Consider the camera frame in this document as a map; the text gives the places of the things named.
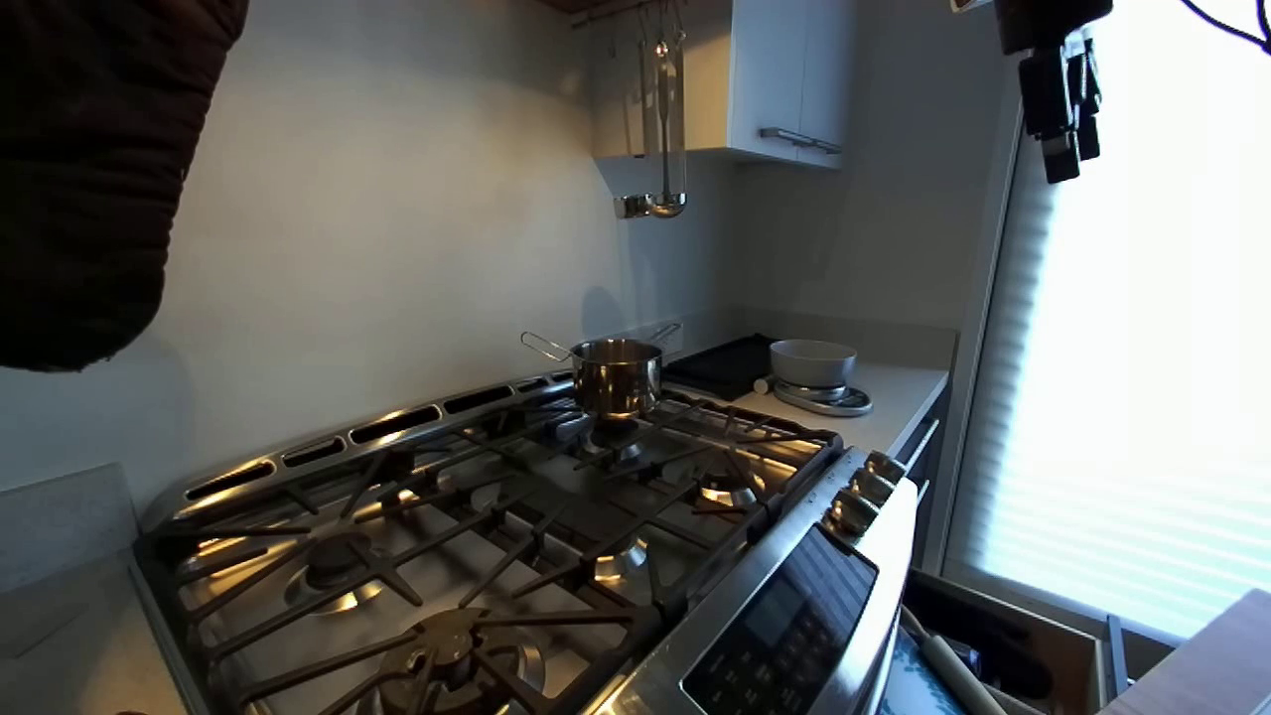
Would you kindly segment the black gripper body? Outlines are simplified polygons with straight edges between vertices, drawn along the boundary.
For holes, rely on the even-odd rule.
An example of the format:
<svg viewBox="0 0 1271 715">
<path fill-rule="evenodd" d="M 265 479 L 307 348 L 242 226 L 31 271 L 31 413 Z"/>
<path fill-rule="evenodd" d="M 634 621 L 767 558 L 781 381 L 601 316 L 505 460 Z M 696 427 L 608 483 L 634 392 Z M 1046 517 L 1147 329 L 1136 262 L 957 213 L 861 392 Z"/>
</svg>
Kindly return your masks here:
<svg viewBox="0 0 1271 715">
<path fill-rule="evenodd" d="M 1087 25 L 1114 13 L 1114 0 L 993 0 L 1000 50 L 1018 54 L 1025 129 L 1042 143 L 1046 180 L 1082 176 L 1102 156 L 1096 50 Z"/>
</svg>

